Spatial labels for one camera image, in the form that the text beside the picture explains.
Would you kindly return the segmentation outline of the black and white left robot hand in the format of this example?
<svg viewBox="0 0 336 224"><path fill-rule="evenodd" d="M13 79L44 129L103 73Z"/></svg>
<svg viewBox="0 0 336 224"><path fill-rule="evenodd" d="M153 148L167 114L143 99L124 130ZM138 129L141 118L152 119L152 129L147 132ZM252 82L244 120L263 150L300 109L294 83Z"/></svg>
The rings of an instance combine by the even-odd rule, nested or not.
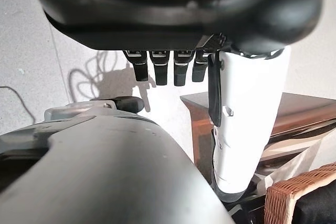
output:
<svg viewBox="0 0 336 224"><path fill-rule="evenodd" d="M212 186L223 202L247 189L276 119L289 45L316 27L323 0L39 0L61 33L96 50L121 50L138 81L155 66L166 84L208 78Z"/></svg>

